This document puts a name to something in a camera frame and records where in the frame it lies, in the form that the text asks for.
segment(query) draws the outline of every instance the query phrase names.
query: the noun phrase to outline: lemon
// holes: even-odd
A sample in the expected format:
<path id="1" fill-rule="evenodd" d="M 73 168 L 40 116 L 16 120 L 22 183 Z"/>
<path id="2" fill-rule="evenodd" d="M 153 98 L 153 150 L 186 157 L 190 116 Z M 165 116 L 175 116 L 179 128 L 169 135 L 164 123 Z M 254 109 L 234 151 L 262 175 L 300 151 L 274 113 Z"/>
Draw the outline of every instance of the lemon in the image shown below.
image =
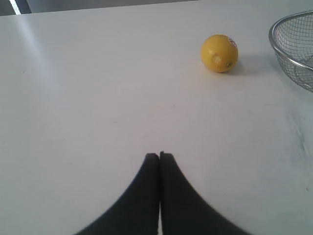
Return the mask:
<path id="1" fill-rule="evenodd" d="M 237 45 L 225 35 L 213 35 L 202 45 L 201 59 L 204 65 L 213 71 L 228 71 L 237 63 Z"/>

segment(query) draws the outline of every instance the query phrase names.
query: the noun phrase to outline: wire mesh basket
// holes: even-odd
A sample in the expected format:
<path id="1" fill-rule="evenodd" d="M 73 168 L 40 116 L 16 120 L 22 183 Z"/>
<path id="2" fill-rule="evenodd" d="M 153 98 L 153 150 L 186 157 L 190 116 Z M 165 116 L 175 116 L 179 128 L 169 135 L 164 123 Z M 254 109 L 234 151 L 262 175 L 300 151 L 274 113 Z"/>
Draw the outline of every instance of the wire mesh basket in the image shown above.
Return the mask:
<path id="1" fill-rule="evenodd" d="M 269 41 L 283 71 L 313 92 L 313 10 L 277 21 L 270 28 Z"/>

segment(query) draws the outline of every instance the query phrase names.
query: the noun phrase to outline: white table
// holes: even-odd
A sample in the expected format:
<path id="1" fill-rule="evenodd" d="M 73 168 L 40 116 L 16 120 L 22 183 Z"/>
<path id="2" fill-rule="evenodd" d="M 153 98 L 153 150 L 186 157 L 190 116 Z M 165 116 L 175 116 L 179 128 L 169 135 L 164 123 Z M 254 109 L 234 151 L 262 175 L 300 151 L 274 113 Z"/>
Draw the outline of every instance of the white table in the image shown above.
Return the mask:
<path id="1" fill-rule="evenodd" d="M 0 234 L 71 235 L 164 150 L 253 235 L 313 230 L 313 94 L 268 42 L 311 1 L 210 0 L 0 18 Z M 204 68 L 210 35 L 240 62 Z"/>

